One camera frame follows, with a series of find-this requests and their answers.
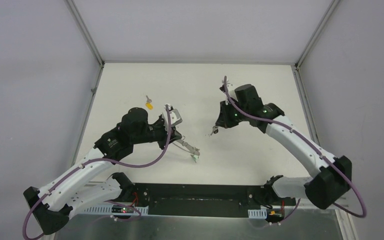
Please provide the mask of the perforated metal ring plate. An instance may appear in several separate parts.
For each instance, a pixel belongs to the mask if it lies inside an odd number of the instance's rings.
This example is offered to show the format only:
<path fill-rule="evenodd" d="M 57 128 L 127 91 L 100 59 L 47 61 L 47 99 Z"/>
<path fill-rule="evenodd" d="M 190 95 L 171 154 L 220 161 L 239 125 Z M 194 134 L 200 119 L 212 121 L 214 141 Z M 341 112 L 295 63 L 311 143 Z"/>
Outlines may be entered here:
<path fill-rule="evenodd" d="M 192 156 L 200 156 L 200 150 L 186 142 L 184 139 L 178 139 L 172 143 L 174 146 L 180 148 L 181 150 L 188 152 Z"/>

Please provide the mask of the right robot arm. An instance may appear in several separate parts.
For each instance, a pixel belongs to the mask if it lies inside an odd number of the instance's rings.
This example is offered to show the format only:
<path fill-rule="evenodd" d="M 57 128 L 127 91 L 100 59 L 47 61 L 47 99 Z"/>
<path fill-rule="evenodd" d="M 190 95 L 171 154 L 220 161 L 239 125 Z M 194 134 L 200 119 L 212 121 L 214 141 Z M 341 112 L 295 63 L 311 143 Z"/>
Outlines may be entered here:
<path fill-rule="evenodd" d="M 283 198 L 292 197 L 308 199 L 325 210 L 350 190 L 350 159 L 333 155 L 300 133 L 279 107 L 263 104 L 253 85 L 234 87 L 228 83 L 220 90 L 226 99 L 220 102 L 216 129 L 230 129 L 248 122 L 286 148 L 309 174 L 308 177 L 271 177 L 262 187 L 265 205 L 276 205 Z"/>

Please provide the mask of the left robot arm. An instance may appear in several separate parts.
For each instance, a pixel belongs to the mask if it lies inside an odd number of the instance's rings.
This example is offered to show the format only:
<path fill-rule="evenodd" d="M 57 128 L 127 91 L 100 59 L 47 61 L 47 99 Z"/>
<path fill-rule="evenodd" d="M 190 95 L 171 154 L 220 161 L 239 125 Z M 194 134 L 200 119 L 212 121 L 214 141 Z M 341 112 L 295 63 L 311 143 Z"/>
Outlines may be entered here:
<path fill-rule="evenodd" d="M 105 132 L 83 157 L 66 172 L 40 187 L 29 187 L 23 196 L 29 206 L 22 235 L 29 239 L 27 225 L 34 216 L 42 233 L 51 235 L 61 230 L 74 216 L 96 204 L 118 199 L 127 202 L 133 195 L 133 184 L 124 173 L 114 173 L 98 185 L 83 187 L 98 174 L 120 165 L 128 168 L 147 168 L 156 164 L 166 153 L 169 144 L 180 140 L 182 135 L 176 125 L 183 120 L 179 111 L 170 104 L 154 123 L 148 122 L 148 112 L 141 107 L 131 108 L 116 126 Z M 162 150 L 153 161 L 145 164 L 124 163 L 121 160 L 133 153 L 134 146 L 157 143 Z"/>

